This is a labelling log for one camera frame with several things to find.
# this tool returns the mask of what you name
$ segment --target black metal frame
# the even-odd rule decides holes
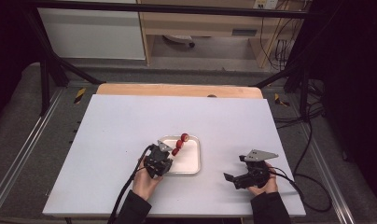
[[[21,12],[30,24],[35,36],[37,37],[44,56],[42,61],[42,94],[43,107],[41,114],[44,114],[49,107],[49,81],[48,74],[54,78],[58,86],[66,86],[69,82],[63,67],[72,71],[80,77],[88,80],[92,84],[102,84],[103,81],[97,80],[74,67],[72,64],[61,59],[52,49],[51,44],[44,30],[40,29],[40,24],[34,19],[33,10],[42,8],[62,8],[62,9],[81,9],[81,10],[102,10],[102,11],[132,11],[132,12],[157,12],[157,13],[183,13],[183,14],[203,14],[203,15],[225,15],[261,18],[291,18],[305,20],[323,20],[328,14],[326,12],[305,12],[305,11],[284,11],[284,10],[264,10],[247,9],[236,7],[192,7],[192,6],[172,6],[172,5],[147,5],[147,4],[125,4],[125,3],[96,3],[96,2],[76,2],[76,1],[53,1],[53,0],[25,0],[20,2]],[[267,78],[251,87],[263,88],[281,77],[288,77],[301,68],[301,60],[288,64],[284,71]],[[304,72],[301,77],[301,85],[308,85],[308,73]],[[306,104],[307,90],[301,88],[301,101]],[[301,115],[306,117],[305,105],[301,104]]]

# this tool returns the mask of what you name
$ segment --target white tray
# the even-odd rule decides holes
[[[164,144],[171,148],[176,148],[176,141],[179,136],[164,136],[160,139]],[[200,141],[196,136],[189,136],[189,140],[179,150],[176,156],[169,156],[174,160],[171,169],[166,175],[195,175],[201,169],[200,163]]]

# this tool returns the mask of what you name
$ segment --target red object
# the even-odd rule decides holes
[[[187,142],[189,140],[189,135],[187,133],[182,133],[182,135],[180,136],[180,139],[183,142]]]
[[[177,140],[176,142],[176,147],[177,148],[182,148],[185,145],[185,143],[182,140]]]
[[[172,155],[173,156],[176,156],[176,154],[179,152],[179,148],[175,148],[174,150],[172,150]]]

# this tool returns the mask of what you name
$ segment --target gray floor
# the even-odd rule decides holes
[[[207,85],[246,86],[255,84],[274,73],[270,67],[258,69],[251,54],[247,40],[197,37],[196,47],[170,43],[163,38],[156,39],[153,64],[128,61],[80,61],[73,60],[83,70],[94,77],[108,82],[144,82],[144,83],[179,83]],[[97,87],[82,82],[81,78],[70,74],[73,82],[63,90],[61,101],[33,148],[15,185],[0,208],[0,222],[11,223],[63,223],[59,218],[42,215],[47,200],[47,192],[52,189],[56,177],[75,138],[74,130],[82,119],[91,95]],[[270,87],[263,89],[264,97],[269,100],[272,114],[276,118],[294,118],[292,106],[274,103],[274,94],[279,93],[283,101],[296,99],[296,94],[285,94],[280,79]],[[0,182],[9,165],[15,160],[21,146],[39,119],[41,93],[39,74],[36,66],[28,67],[22,81],[6,106],[0,118]],[[80,87],[86,87],[86,93],[80,104],[73,101]],[[361,176],[356,165],[342,159],[342,152],[333,131],[328,126],[327,118],[312,120],[314,138],[324,155],[328,167],[342,191],[356,223],[377,223],[377,200]],[[307,139],[300,125],[278,130],[287,160],[293,169]],[[307,153],[299,173],[309,175],[319,181],[321,176],[315,165],[313,154]],[[322,190],[313,183],[297,178],[303,189],[305,201],[315,207],[324,207],[327,198]],[[295,217],[297,223],[340,223],[334,209],[326,213],[317,213],[307,209],[306,217]]]

